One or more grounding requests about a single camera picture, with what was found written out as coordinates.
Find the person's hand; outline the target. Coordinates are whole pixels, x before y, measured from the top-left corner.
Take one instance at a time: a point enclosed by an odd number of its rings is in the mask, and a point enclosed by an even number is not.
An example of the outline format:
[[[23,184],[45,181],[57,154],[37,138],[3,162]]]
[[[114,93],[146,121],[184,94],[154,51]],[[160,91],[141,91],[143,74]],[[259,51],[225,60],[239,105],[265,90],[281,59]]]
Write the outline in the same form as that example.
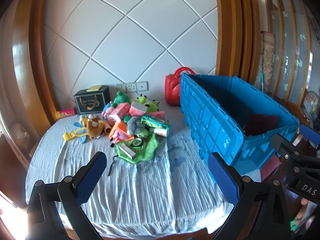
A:
[[[301,207],[299,213],[297,213],[297,215],[296,215],[297,222],[302,220],[302,218],[306,212],[306,207],[307,207],[309,201],[305,198],[302,198],[300,203],[301,203],[302,207]]]

